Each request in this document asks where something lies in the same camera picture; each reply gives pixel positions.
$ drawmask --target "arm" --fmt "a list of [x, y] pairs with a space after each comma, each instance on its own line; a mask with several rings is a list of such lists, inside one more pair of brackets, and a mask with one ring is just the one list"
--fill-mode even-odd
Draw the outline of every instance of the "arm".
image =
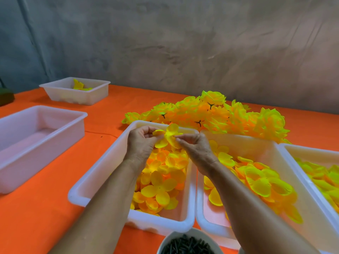
[[127, 220], [138, 175], [161, 137], [152, 137], [154, 130], [156, 128], [145, 126], [129, 133], [123, 162], [49, 254], [113, 253]]
[[203, 134], [176, 137], [199, 171], [217, 188], [246, 254], [319, 254], [218, 161]]

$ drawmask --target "pile of yellow petals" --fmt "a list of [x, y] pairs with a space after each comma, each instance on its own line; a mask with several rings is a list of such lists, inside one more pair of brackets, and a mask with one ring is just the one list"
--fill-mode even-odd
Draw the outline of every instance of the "pile of yellow petals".
[[339, 166], [330, 168], [294, 158], [329, 204], [339, 214]]
[[219, 92], [202, 91], [201, 96], [189, 96], [174, 103], [162, 102], [142, 114], [129, 112], [122, 123], [135, 120], [155, 123], [176, 123], [181, 127], [198, 131], [207, 129], [213, 133], [231, 133], [290, 143], [289, 130], [285, 129], [285, 118], [276, 110], [262, 108], [260, 113], [249, 112], [250, 108], [241, 102], [226, 103], [226, 97]]
[[137, 179], [131, 209], [159, 216], [162, 209], [177, 207], [176, 197], [184, 189], [189, 163], [187, 153], [175, 141], [174, 136], [181, 134], [178, 130], [178, 125], [172, 123], [166, 131], [153, 133], [163, 134], [164, 138], [155, 144]]
[[[218, 146], [214, 140], [210, 140], [210, 146], [219, 161], [276, 214], [285, 213], [292, 221], [303, 223], [302, 217], [293, 205], [297, 201], [297, 193], [290, 184], [280, 179], [276, 171], [251, 159], [238, 156], [233, 160], [233, 157], [227, 153], [228, 147]], [[219, 207], [223, 205], [217, 189], [206, 176], [204, 176], [204, 189], [210, 191], [209, 200], [213, 205]]]
[[75, 78], [73, 79], [74, 81], [74, 90], [83, 90], [83, 91], [89, 91], [92, 90], [93, 88], [84, 88], [84, 84], [82, 82], [79, 82], [78, 80], [76, 80]]

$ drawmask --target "white bin with yellow petals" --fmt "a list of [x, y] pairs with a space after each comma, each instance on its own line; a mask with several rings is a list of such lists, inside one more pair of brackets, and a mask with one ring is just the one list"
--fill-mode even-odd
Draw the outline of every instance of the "white bin with yellow petals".
[[[166, 130], [168, 127], [165, 124], [142, 120], [131, 123], [91, 169], [70, 189], [68, 199], [71, 203], [83, 207], [88, 204], [112, 171], [122, 162], [127, 149], [129, 132], [142, 126], [152, 126], [162, 130]], [[194, 129], [179, 127], [179, 133], [199, 132]], [[184, 188], [176, 197], [179, 201], [177, 207], [171, 210], [161, 210], [160, 216], [130, 210], [126, 224], [165, 236], [173, 231], [187, 232], [193, 227], [195, 221], [196, 181], [197, 168], [189, 160]]]
[[[304, 177], [295, 167], [288, 164], [285, 156], [280, 152], [278, 144], [242, 135], [213, 134], [208, 131], [200, 133], [204, 133], [209, 140], [216, 141], [218, 145], [229, 147], [228, 153], [232, 157], [241, 156], [262, 162], [278, 172], [280, 178], [289, 183], [298, 194], [294, 205], [299, 211], [303, 223], [297, 224], [285, 214], [281, 215], [282, 218], [319, 250], [338, 253], [339, 235], [324, 214], [323, 207], [319, 206], [308, 192]], [[204, 177], [200, 173], [198, 173], [196, 219], [201, 229], [219, 245], [239, 249], [240, 245], [225, 216], [224, 207], [217, 207], [210, 203], [209, 191], [204, 190]]]

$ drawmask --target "empty white bin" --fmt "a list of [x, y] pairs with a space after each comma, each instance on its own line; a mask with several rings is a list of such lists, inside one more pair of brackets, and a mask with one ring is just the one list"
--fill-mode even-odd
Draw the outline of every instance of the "empty white bin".
[[[323, 209], [307, 190], [307, 182], [290, 166], [281, 154], [278, 144], [249, 136], [234, 134], [212, 134], [203, 131], [209, 140], [230, 148], [233, 157], [241, 156], [262, 162], [280, 174], [282, 180], [291, 184], [298, 194], [295, 207], [303, 218], [303, 224], [292, 222], [287, 216], [282, 218], [303, 235], [316, 248], [330, 253], [338, 253], [339, 235], [328, 220]], [[204, 191], [203, 175], [198, 173], [196, 218], [201, 229], [207, 232], [218, 244], [238, 249], [230, 223], [225, 217], [223, 207], [208, 204], [208, 195]]]
[[34, 106], [0, 119], [0, 193], [10, 193], [85, 135], [85, 112]]
[[[68, 194], [71, 203], [83, 207], [88, 204], [112, 171], [122, 162], [126, 153], [127, 137], [130, 130], [142, 126], [153, 126], [166, 130], [168, 125], [142, 120], [131, 123], [104, 155], [71, 188]], [[179, 132], [199, 133], [197, 130], [181, 127], [179, 127]], [[126, 224], [161, 235], [168, 235], [173, 231], [187, 232], [192, 228], [195, 221], [196, 181], [197, 169], [190, 160], [184, 190], [180, 191], [177, 197], [178, 206], [173, 210], [162, 210], [159, 213], [160, 217], [130, 210]]]
[[[89, 91], [75, 90], [74, 81], [82, 82]], [[93, 105], [108, 96], [108, 85], [110, 81], [86, 79], [78, 77], [67, 77], [61, 80], [39, 85], [44, 88], [52, 101], [69, 102], [82, 105]]]
[[308, 192], [313, 196], [314, 200], [322, 208], [324, 214], [331, 222], [337, 234], [339, 235], [339, 214], [331, 207], [321, 192], [317, 189], [311, 179], [306, 175], [294, 158], [300, 158], [302, 161], [308, 161], [329, 168], [332, 165], [339, 165], [339, 152], [322, 149], [309, 148], [292, 144], [279, 144], [281, 153], [286, 161], [295, 171], [300, 173], [306, 182]]

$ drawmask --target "orange tablecloth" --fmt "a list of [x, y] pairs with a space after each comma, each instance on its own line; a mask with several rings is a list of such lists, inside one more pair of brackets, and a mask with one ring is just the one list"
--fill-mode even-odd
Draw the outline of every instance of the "orange tablecloth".
[[[43, 89], [35, 89], [16, 94], [14, 103], [0, 107], [0, 117], [35, 105], [88, 113], [85, 137], [14, 192], [0, 196], [0, 253], [47, 253], [83, 210], [68, 202], [69, 189], [124, 131], [126, 126], [121, 124], [124, 114], [141, 113], [160, 102], [175, 103], [184, 97], [110, 85], [107, 98], [93, 106], [82, 106], [53, 102]], [[253, 111], [262, 107], [249, 106]], [[293, 144], [339, 151], [338, 115], [277, 109], [285, 116], [286, 128], [291, 130], [288, 139]], [[156, 253], [163, 238], [125, 226], [114, 253]], [[223, 251], [236, 253], [226, 248]]]

